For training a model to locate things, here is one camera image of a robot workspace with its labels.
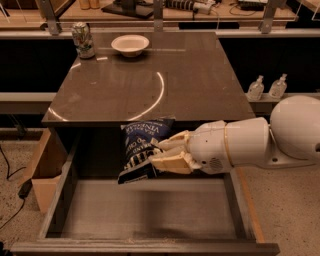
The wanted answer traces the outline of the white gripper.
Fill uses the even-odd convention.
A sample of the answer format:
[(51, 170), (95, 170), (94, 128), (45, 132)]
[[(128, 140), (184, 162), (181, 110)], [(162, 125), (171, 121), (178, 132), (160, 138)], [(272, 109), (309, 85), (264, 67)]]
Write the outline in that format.
[(190, 174), (200, 169), (207, 174), (226, 173), (232, 169), (225, 146), (224, 121), (205, 123), (191, 133), (185, 130), (158, 143), (162, 150), (170, 150), (185, 146), (188, 151), (182, 151), (172, 156), (164, 153), (150, 156), (151, 164), (160, 172)]

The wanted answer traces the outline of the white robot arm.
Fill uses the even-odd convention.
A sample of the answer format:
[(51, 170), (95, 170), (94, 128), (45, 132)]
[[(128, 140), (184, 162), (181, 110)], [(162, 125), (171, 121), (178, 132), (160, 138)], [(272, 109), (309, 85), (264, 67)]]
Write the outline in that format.
[(320, 161), (320, 100), (292, 96), (281, 100), (270, 118), (205, 123), (158, 144), (150, 158), (160, 171), (226, 173), (235, 167), (263, 169), (316, 165)]

